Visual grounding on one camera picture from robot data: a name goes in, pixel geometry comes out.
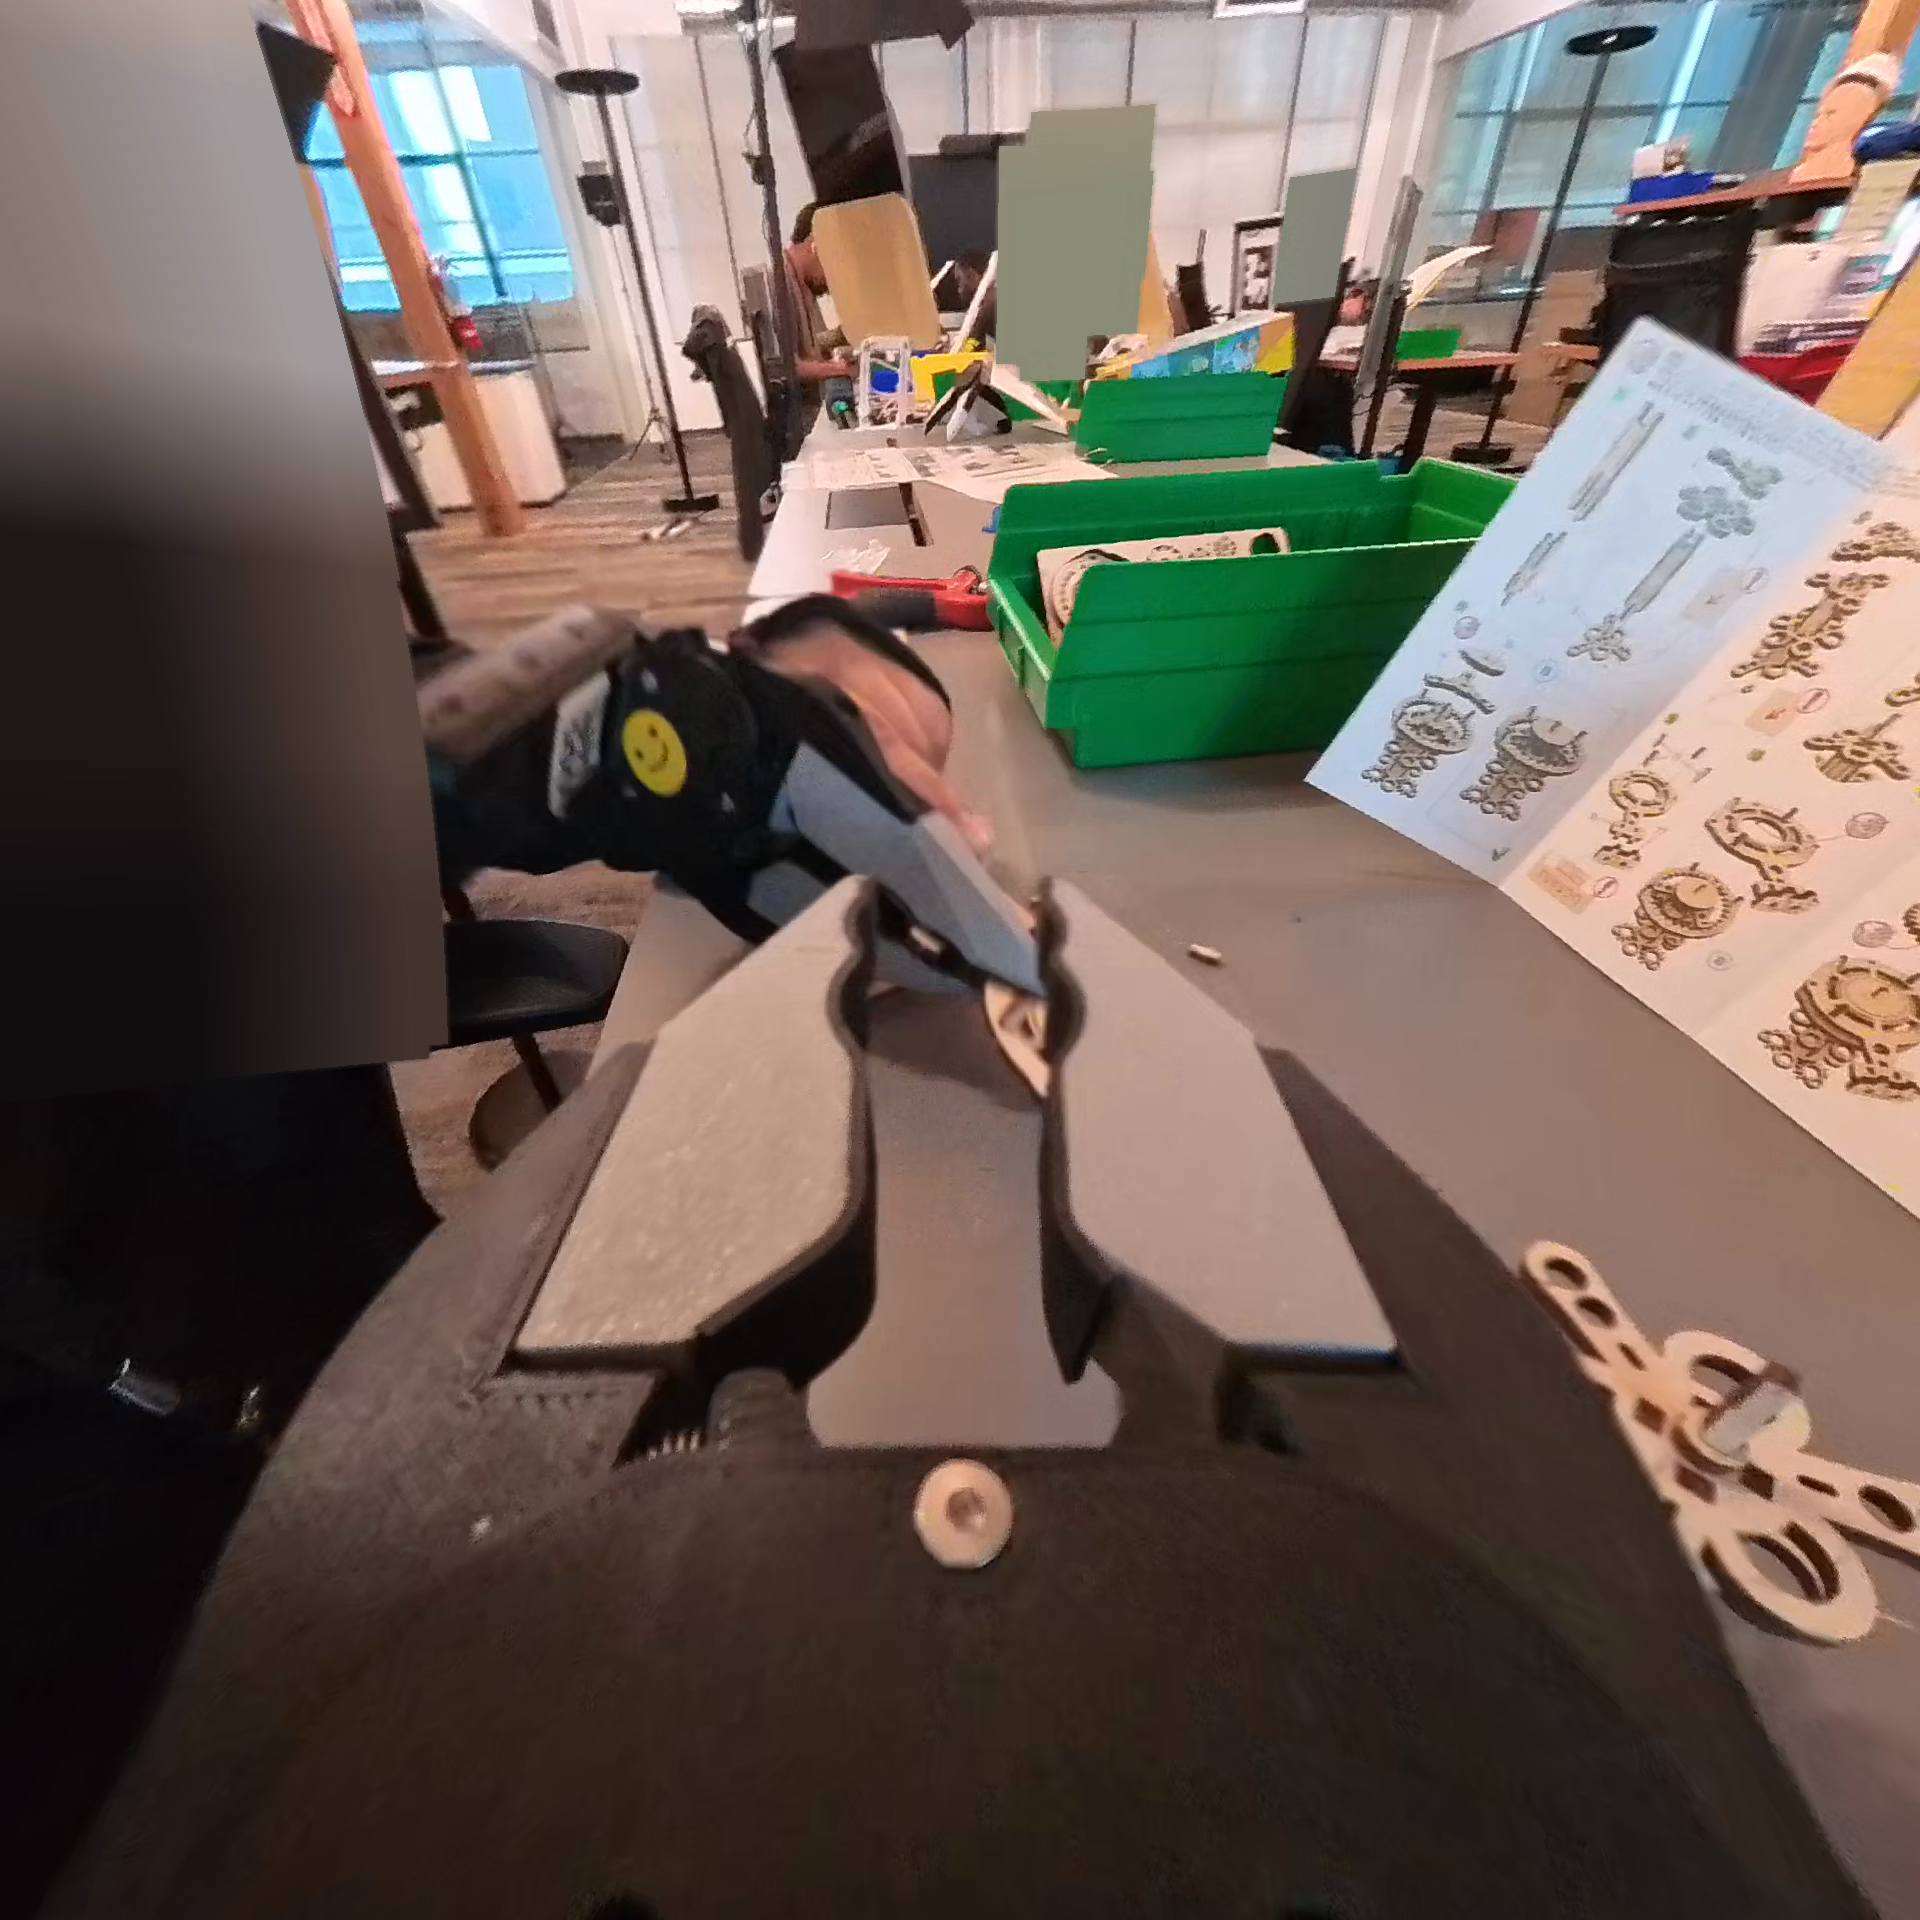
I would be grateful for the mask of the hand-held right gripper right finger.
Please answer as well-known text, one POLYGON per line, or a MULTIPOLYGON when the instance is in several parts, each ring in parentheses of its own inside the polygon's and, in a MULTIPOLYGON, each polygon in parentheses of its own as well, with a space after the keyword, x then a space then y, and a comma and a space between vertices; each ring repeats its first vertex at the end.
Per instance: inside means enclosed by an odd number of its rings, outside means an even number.
POLYGON ((1248 1027, 1093 896, 1038 906, 1043 1310, 1069 1381, 1377 1372, 1399 1339, 1248 1027))

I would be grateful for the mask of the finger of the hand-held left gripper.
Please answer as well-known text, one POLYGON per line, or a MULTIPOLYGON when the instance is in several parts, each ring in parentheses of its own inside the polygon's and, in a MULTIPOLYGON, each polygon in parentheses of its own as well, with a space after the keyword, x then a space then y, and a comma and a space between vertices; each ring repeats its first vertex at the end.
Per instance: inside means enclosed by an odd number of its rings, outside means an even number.
MULTIPOLYGON (((767 868, 753 876, 746 890, 746 910, 781 929, 819 901, 825 901, 838 879, 819 876, 806 868, 767 868)), ((885 893, 876 895, 874 932, 874 993, 913 994, 979 994, 995 977, 976 969, 940 935, 907 918, 898 903, 885 893)))
POLYGON ((801 745, 781 783, 779 829, 838 873, 876 885, 952 967, 1040 997, 1043 956, 1031 910, 948 816, 932 810, 908 819, 900 800, 881 799, 878 780, 857 778, 817 747, 801 745))

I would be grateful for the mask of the round wooden gear disc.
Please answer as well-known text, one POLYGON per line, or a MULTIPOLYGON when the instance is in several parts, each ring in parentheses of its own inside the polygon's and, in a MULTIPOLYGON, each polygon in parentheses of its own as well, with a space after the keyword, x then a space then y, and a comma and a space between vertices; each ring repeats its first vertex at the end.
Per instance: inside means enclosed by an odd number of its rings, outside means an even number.
POLYGON ((1052 1081, 1047 997, 991 979, 980 990, 980 1005, 995 1046, 1033 1099, 1044 1103, 1052 1081))

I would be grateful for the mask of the laser-cut plywood parts sheet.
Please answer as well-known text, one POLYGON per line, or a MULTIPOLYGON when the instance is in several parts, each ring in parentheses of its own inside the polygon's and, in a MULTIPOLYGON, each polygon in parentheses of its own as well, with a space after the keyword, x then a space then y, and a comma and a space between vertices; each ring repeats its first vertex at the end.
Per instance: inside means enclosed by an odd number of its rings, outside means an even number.
POLYGON ((1060 642, 1073 623, 1079 595, 1097 568, 1281 559, 1289 554, 1292 554, 1292 540, 1282 526, 1047 546, 1036 556, 1040 608, 1048 637, 1060 642))

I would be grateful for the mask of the person's left hand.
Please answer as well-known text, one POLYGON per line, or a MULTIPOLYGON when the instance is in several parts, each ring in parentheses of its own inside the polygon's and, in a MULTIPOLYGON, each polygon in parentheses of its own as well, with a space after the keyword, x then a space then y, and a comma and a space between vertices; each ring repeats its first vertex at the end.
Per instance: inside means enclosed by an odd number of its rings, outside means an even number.
POLYGON ((950 706, 915 670, 825 623, 764 642, 760 657, 786 678, 820 683, 844 696, 861 715, 891 778, 946 819, 974 855, 992 850, 992 825, 948 778, 955 740, 950 706))

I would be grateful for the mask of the black high-back chair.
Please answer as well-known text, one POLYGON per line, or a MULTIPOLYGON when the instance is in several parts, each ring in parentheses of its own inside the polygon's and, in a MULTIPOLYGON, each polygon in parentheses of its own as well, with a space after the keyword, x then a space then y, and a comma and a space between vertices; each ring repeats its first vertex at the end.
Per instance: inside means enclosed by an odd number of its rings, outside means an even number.
POLYGON ((776 513, 771 501, 781 487, 764 401, 717 306, 702 302, 693 311, 683 355, 713 390, 729 443, 737 546, 746 562, 757 564, 776 513))

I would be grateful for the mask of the green plastic bin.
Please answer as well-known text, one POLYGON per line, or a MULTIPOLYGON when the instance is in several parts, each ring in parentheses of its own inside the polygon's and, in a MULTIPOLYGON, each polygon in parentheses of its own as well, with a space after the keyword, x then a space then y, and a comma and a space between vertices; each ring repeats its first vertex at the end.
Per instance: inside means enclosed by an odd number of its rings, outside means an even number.
POLYGON ((1516 488, 1435 458, 1021 485, 997 513, 992 630, 1081 770, 1320 751, 1516 488), (1097 568, 1048 637, 1043 550, 1261 526, 1292 553, 1097 568))
POLYGON ((1270 373, 1099 378, 1085 387, 1073 444, 1097 466, 1262 461, 1290 377, 1270 373))

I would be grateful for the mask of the white cabinet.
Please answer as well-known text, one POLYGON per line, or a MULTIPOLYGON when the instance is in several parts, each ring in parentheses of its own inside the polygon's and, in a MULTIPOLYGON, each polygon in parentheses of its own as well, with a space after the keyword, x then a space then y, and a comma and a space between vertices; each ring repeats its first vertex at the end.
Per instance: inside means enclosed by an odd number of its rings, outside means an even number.
MULTIPOLYGON (((555 424, 533 363, 478 363, 475 381, 503 473, 522 508, 548 508, 566 492, 555 424)), ((439 514, 472 511, 469 479, 426 378, 385 377, 386 397, 429 506, 439 514)))

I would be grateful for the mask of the white paper sheets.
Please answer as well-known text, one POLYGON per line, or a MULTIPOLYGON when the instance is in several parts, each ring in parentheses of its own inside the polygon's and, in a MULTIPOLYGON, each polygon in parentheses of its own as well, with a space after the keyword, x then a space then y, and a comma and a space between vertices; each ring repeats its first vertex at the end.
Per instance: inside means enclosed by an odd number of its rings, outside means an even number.
POLYGON ((944 487, 976 498, 1005 498, 1021 485, 1104 482, 1112 475, 1060 443, 1021 444, 1011 438, 979 444, 835 444, 805 448, 781 473, 786 491, 855 491, 878 487, 944 487))

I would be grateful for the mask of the tan cardboard sheet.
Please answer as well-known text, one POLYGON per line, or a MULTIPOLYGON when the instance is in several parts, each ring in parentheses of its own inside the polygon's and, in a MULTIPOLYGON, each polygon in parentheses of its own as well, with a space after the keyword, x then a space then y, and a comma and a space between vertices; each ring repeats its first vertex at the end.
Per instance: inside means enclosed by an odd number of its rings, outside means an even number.
POLYGON ((904 341, 920 352, 944 344, 932 266, 907 197, 820 204, 812 242, 853 355, 871 341, 904 341))

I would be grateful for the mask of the black floor lamp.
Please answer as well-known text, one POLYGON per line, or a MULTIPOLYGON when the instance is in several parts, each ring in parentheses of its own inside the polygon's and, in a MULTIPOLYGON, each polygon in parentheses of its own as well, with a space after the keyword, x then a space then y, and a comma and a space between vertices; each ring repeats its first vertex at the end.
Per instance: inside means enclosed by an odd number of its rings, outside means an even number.
POLYGON ((620 237, 631 266, 632 292, 636 296, 641 341, 645 344, 650 373, 650 424, 665 429, 668 458, 679 473, 680 491, 662 502, 662 513, 673 522, 702 519, 718 513, 718 492, 698 492, 688 458, 687 437, 683 431, 679 405, 666 370, 666 355, 661 336, 658 302, 648 274, 643 232, 634 216, 629 178, 622 169, 619 140, 615 134, 613 105, 634 95, 641 81, 634 73, 619 67, 566 67, 555 76, 555 87, 571 100, 587 100, 592 109, 598 128, 598 157, 584 158, 578 171, 578 193, 584 213, 605 231, 620 237))
POLYGON ((1649 46, 1658 37, 1658 31, 1646 23, 1623 23, 1606 29, 1593 29, 1580 34, 1568 37, 1564 43, 1566 56, 1584 62, 1588 67, 1588 89, 1579 109, 1572 137, 1568 140, 1568 151, 1564 157, 1564 167, 1560 171, 1553 201, 1549 204, 1549 214, 1540 235, 1540 244, 1532 270, 1527 283, 1527 292, 1516 317, 1515 335, 1508 351, 1508 367, 1500 373, 1500 378, 1494 382, 1492 398, 1488 412, 1484 416, 1479 441, 1459 443, 1452 448, 1452 456, 1464 462, 1471 469, 1504 469, 1507 461, 1512 456, 1512 451, 1507 444, 1496 443, 1496 431, 1503 421, 1508 397, 1516 389, 1520 374, 1527 336, 1532 325, 1535 311, 1540 302, 1545 284, 1549 281, 1549 268, 1553 260, 1553 251, 1558 240, 1566 208, 1572 197, 1572 183, 1577 178, 1583 152, 1588 140, 1588 132, 1594 123, 1594 114, 1605 93, 1610 70, 1621 55, 1635 53, 1649 46))

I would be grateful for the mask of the colourful picture box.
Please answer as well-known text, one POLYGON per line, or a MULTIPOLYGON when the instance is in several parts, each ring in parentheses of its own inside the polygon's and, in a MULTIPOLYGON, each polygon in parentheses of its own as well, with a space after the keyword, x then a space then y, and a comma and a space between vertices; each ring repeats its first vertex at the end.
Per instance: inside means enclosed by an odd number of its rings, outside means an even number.
POLYGON ((1284 377, 1295 367, 1295 312, 1248 312, 1109 363, 1104 378, 1284 377))

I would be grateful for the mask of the black studio light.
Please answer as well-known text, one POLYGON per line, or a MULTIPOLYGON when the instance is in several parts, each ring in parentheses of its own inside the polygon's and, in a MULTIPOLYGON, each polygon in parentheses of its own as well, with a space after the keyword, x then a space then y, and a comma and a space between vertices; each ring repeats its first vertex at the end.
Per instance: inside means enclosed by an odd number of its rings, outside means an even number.
POLYGON ((878 49, 934 39, 946 50, 974 25, 965 3, 795 3, 775 69, 820 210, 907 195, 900 123, 878 49))

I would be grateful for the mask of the printed instruction sheet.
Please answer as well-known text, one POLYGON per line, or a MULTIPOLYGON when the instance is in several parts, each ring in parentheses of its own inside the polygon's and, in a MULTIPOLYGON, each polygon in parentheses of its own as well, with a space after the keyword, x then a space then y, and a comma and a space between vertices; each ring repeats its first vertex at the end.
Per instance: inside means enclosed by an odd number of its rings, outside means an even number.
POLYGON ((1917 461, 1637 323, 1308 785, 1918 1198, 1917 461))

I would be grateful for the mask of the orange wooden post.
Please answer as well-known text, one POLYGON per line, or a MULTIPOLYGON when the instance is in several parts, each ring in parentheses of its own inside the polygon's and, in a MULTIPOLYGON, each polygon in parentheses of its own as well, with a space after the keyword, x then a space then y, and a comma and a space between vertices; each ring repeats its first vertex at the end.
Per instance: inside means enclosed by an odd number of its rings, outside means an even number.
POLYGON ((348 175, 395 281, 401 325, 437 394, 483 532, 515 539, 525 514, 469 358, 454 338, 406 181, 379 117, 372 76, 347 3, 289 3, 294 32, 335 62, 329 112, 348 175))

